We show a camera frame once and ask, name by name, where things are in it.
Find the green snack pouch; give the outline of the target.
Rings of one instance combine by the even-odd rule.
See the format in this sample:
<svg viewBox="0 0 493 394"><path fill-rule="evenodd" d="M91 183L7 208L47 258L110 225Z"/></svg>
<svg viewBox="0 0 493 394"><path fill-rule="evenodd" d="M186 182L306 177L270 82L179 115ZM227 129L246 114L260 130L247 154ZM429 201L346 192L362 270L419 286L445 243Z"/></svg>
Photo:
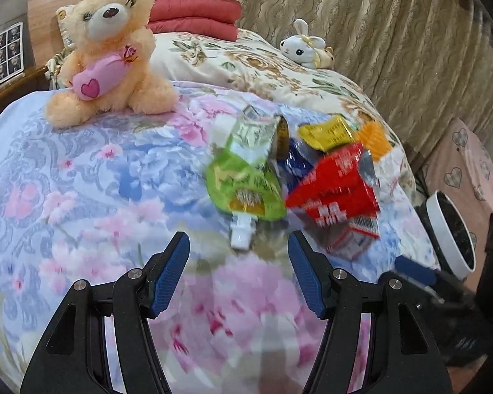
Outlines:
<svg viewBox="0 0 493 394"><path fill-rule="evenodd" d="M258 222L276 222L287 213L275 164L288 156L288 123L282 115L248 105L235 118L215 118L212 146L207 192L220 211L231 215L230 246L246 251Z"/></svg>

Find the white rimmed black trash bin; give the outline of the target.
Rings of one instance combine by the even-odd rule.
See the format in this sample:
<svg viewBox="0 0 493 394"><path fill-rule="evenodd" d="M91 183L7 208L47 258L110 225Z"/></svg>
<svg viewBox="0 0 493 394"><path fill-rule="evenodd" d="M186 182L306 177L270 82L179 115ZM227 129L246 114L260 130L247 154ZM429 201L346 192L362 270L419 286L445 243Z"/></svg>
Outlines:
<svg viewBox="0 0 493 394"><path fill-rule="evenodd" d="M464 282L474 273L477 260L472 237L456 205L438 190L415 210L442 271Z"/></svg>

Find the red snack wrapper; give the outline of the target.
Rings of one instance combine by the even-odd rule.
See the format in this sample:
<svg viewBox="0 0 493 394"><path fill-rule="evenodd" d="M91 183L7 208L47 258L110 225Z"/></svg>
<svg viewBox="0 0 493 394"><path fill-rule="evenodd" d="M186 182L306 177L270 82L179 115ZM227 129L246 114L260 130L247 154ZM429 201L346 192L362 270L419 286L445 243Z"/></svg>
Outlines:
<svg viewBox="0 0 493 394"><path fill-rule="evenodd" d="M374 164L359 142L325 155L288 194L286 207L299 208L320 227L379 212Z"/></svg>

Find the white red plastic bag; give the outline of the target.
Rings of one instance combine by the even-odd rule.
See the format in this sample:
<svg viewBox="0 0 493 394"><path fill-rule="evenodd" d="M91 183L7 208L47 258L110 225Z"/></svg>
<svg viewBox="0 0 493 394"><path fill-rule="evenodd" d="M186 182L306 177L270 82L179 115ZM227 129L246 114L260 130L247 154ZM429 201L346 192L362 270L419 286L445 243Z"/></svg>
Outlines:
<svg viewBox="0 0 493 394"><path fill-rule="evenodd" d="M374 187L381 210L399 204L411 204L407 160L401 147L394 147L374 163L377 184Z"/></svg>

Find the black white photo frame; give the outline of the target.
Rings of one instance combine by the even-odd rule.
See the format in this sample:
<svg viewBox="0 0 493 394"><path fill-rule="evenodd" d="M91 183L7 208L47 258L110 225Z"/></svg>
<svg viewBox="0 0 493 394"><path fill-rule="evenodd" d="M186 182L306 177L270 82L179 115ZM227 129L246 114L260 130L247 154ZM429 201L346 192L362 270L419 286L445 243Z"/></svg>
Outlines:
<svg viewBox="0 0 493 394"><path fill-rule="evenodd" d="M24 24L17 22L0 33L0 84L24 71Z"/></svg>

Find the pink heart covered furniture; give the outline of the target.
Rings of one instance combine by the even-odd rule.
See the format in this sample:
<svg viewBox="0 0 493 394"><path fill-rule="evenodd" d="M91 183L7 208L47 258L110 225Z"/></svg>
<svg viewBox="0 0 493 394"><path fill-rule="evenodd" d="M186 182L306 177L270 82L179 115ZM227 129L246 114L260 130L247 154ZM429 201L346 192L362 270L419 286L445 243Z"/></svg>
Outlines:
<svg viewBox="0 0 493 394"><path fill-rule="evenodd" d="M452 119L421 168L428 192L446 194L458 208L471 236L476 269L465 285L477 289L493 213L493 162L480 139L458 118Z"/></svg>

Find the beige patterned curtain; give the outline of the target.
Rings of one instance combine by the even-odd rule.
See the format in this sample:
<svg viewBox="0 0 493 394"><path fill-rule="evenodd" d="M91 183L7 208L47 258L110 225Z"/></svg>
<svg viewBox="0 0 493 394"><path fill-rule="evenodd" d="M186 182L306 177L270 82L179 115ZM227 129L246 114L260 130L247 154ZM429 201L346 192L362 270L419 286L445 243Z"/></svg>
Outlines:
<svg viewBox="0 0 493 394"><path fill-rule="evenodd" d="M427 157L452 118L493 132L493 19L480 0L244 0L242 28L273 44L305 20L407 148Z"/></svg>

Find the cartoon print pillow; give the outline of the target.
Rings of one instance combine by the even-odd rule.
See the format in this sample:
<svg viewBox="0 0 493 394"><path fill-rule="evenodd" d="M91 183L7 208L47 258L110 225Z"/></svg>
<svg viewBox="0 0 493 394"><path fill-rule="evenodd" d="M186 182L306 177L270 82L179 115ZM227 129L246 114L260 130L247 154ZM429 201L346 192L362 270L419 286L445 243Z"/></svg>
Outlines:
<svg viewBox="0 0 493 394"><path fill-rule="evenodd" d="M75 43L70 36L67 21L74 10L74 5L64 5L56 10L56 17L59 26L60 36L63 42L63 49L52 56L46 63L46 78L49 81L50 90L59 90L66 88L66 83L59 79L61 68L65 58L75 50Z"/></svg>

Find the wooden headboard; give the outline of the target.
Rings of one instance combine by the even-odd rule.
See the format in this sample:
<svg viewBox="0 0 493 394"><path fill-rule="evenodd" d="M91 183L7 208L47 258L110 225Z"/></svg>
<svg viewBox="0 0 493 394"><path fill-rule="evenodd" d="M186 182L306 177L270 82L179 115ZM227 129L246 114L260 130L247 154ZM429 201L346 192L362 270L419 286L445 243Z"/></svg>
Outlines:
<svg viewBox="0 0 493 394"><path fill-rule="evenodd" d="M27 0L27 23L35 64L43 66L64 47L57 9L82 0Z"/></svg>

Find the tan animal plush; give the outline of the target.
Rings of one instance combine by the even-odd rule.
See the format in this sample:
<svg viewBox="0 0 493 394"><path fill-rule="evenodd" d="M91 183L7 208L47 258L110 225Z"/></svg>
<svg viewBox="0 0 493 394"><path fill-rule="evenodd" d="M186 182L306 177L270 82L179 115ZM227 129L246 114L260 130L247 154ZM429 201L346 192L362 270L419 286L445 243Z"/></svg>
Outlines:
<svg viewBox="0 0 493 394"><path fill-rule="evenodd" d="M335 58L331 47L315 48L314 51L315 69L334 69Z"/></svg>

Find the beige teddy bear plush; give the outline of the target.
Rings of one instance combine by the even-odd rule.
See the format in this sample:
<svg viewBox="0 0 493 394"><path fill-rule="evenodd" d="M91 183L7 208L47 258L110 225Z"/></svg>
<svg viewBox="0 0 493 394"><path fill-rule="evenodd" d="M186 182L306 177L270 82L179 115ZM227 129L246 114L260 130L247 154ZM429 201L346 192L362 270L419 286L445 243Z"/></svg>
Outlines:
<svg viewBox="0 0 493 394"><path fill-rule="evenodd" d="M155 39L147 28L155 0L82 0L66 19L75 50L60 70L65 90L47 103L56 128L86 123L101 112L170 112L178 101L172 84L149 61Z"/></svg>

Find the folded red blanket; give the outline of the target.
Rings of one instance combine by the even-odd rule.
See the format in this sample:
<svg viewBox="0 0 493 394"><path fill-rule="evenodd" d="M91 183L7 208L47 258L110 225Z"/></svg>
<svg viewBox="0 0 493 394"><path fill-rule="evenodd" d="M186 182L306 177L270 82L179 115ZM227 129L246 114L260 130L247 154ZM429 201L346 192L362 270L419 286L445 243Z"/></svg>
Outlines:
<svg viewBox="0 0 493 394"><path fill-rule="evenodd" d="M188 32L235 42L241 15L237 0L155 0L148 29L154 34Z"/></svg>

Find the yellow snack wrapper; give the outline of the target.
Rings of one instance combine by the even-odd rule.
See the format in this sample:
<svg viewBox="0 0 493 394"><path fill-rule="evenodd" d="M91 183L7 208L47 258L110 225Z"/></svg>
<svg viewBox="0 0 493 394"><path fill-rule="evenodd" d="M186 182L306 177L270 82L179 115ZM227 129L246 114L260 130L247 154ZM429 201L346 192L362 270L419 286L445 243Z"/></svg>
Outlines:
<svg viewBox="0 0 493 394"><path fill-rule="evenodd" d="M302 124L297 133L308 146L321 152L355 143L353 129L341 115L320 124Z"/></svg>

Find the blue starry plastic bag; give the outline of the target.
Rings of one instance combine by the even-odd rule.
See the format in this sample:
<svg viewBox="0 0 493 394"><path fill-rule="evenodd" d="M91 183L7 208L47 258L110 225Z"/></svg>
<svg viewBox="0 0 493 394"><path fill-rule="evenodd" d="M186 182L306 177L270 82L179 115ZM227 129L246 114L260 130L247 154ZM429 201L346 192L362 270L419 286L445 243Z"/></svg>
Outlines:
<svg viewBox="0 0 493 394"><path fill-rule="evenodd" d="M303 140L289 139L288 154L277 160L279 178L288 193L310 173L321 156Z"/></svg>

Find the red white milk carton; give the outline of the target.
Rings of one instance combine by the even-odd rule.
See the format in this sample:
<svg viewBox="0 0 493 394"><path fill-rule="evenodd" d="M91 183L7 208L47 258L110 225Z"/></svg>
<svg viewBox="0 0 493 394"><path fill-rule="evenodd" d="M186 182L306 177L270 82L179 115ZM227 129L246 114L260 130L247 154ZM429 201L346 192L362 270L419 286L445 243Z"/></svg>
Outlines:
<svg viewBox="0 0 493 394"><path fill-rule="evenodd" d="M310 236L327 254L354 261L380 238L378 215L372 213L329 227L314 227Z"/></svg>

